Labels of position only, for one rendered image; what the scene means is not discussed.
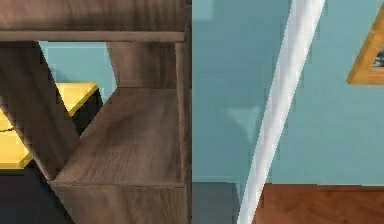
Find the wooden framed picture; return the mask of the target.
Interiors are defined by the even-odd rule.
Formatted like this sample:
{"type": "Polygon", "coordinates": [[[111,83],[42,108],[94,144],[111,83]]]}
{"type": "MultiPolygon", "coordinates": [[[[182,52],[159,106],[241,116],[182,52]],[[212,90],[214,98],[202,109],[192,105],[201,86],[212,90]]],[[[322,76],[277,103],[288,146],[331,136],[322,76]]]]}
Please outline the wooden framed picture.
{"type": "Polygon", "coordinates": [[[384,67],[373,67],[380,49],[384,45],[384,3],[370,28],[367,37],[347,76],[351,85],[384,85],[384,67]]]}

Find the yellow box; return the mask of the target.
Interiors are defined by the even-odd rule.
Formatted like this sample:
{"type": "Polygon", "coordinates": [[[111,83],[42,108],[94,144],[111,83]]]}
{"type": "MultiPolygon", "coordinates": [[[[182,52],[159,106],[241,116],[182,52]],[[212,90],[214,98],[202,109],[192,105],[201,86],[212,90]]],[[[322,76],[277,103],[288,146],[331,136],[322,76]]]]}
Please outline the yellow box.
{"type": "MultiPolygon", "coordinates": [[[[57,83],[56,86],[81,135],[102,106],[98,85],[81,82],[57,83]]],[[[32,155],[0,109],[0,169],[23,169],[31,160],[32,155]]]]}

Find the white door frame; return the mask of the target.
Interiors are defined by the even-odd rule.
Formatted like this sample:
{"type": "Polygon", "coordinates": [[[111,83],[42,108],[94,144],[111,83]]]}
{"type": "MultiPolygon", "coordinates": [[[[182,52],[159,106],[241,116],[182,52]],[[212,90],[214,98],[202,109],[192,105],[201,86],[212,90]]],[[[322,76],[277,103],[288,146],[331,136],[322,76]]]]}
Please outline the white door frame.
{"type": "Polygon", "coordinates": [[[326,0],[292,0],[236,224],[251,224],[326,0]]]}

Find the brown wooden shelf unit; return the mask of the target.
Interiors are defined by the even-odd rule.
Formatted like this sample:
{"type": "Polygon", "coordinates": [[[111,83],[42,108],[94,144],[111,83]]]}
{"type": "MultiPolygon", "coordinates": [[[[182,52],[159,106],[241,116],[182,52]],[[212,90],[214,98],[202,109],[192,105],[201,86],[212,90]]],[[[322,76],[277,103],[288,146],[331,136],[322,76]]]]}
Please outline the brown wooden shelf unit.
{"type": "Polygon", "coordinates": [[[191,0],[0,0],[0,109],[74,224],[191,224],[191,0]],[[103,42],[116,90],[83,132],[44,41],[103,42]]]}

